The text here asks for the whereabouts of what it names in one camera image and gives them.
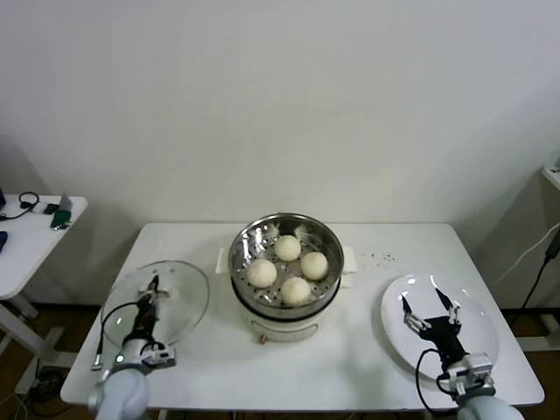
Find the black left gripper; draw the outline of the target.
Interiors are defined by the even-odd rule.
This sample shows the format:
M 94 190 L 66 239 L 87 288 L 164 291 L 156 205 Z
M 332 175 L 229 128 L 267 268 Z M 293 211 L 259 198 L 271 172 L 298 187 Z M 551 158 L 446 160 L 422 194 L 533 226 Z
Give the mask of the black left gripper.
M 158 309 L 154 302 L 158 298 L 159 275 L 155 275 L 141 291 L 141 300 L 137 302 L 138 313 L 133 324 L 133 338 L 152 340 L 155 324 L 158 321 Z

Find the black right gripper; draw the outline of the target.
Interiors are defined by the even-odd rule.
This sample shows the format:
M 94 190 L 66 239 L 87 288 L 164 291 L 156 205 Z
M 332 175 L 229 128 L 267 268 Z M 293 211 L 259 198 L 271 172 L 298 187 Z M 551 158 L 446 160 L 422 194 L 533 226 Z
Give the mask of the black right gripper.
M 437 296 L 447 310 L 446 316 L 419 318 L 411 309 L 408 300 L 401 295 L 403 323 L 413 332 L 420 333 L 420 338 L 433 343 L 442 360 L 461 360 L 466 351 L 459 341 L 461 322 L 459 319 L 460 304 L 451 300 L 439 288 Z

